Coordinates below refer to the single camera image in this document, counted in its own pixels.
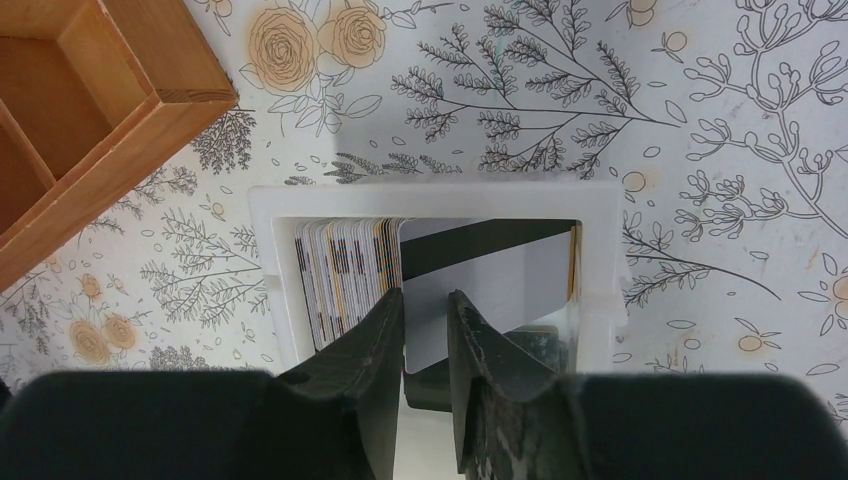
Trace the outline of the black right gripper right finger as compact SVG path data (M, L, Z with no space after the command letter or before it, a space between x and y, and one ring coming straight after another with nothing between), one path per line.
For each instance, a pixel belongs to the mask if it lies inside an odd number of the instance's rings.
M558 373L448 298L458 472L468 479L843 479L847 444L801 382Z

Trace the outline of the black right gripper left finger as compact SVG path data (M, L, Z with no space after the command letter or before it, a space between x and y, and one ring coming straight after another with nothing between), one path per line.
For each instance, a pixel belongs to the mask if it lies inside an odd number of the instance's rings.
M389 479L404 302L281 375L63 371L1 411L5 479Z

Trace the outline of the white plastic card box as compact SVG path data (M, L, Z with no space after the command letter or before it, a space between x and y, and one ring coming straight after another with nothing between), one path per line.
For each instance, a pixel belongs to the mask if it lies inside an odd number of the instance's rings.
M396 220L406 302L406 369L447 356L447 296L462 290L498 331L537 322L572 342L580 372L612 367L627 320L620 278L622 189L610 181L529 174L416 177L403 183L257 186L248 203L285 367L321 346L308 317L309 221Z

